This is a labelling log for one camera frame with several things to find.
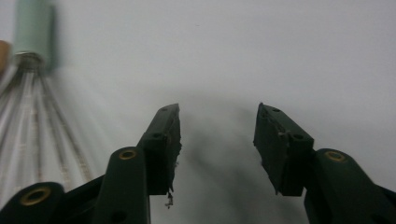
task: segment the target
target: light green cylinder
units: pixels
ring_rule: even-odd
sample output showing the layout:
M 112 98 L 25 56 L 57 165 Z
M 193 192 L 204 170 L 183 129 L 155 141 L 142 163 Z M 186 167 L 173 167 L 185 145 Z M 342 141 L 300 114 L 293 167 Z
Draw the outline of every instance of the light green cylinder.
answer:
M 12 53 L 16 59 L 25 53 L 36 54 L 50 64 L 50 19 L 48 0 L 19 0 L 16 11 L 16 31 Z

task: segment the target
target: whisk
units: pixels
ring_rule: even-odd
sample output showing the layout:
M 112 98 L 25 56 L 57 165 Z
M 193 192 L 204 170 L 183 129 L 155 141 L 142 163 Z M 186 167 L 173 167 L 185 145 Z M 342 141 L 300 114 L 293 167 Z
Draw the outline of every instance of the whisk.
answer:
M 92 179 L 46 80 L 51 13 L 47 0 L 17 3 L 14 65 L 0 85 L 0 205 L 36 182 L 61 182 L 70 190 Z

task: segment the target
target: round metal fastener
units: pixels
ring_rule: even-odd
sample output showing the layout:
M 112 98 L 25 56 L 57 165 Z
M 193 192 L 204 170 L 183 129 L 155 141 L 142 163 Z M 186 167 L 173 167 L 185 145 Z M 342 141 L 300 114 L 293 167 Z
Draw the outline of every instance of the round metal fastener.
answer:
M 345 161 L 347 159 L 343 154 L 336 152 L 336 151 L 327 151 L 324 154 L 326 155 L 327 158 L 329 158 L 332 161 L 341 162 L 341 161 Z
M 46 200 L 50 196 L 50 188 L 49 187 L 39 187 L 36 189 L 32 189 L 25 195 L 21 197 L 21 204 L 25 206 L 35 205 L 37 203 L 41 203 Z
M 123 161 L 126 161 L 126 160 L 133 159 L 134 157 L 136 157 L 136 155 L 137 155 L 137 153 L 136 153 L 135 150 L 133 150 L 133 149 L 125 149 L 125 150 L 123 150 L 120 153 L 119 157 Z

